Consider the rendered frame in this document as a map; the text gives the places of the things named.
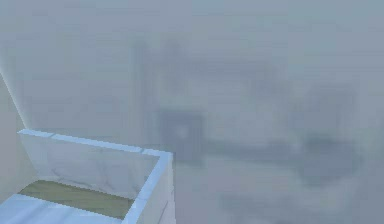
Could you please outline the white marble box counter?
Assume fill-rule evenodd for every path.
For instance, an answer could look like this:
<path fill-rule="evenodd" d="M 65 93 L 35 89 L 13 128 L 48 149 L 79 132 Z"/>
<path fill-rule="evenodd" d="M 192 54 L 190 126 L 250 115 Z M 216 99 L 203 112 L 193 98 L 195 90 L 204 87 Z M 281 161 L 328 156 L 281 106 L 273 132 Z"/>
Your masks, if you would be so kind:
<path fill-rule="evenodd" d="M 23 129 L 0 153 L 0 224 L 176 224 L 173 154 Z"/>

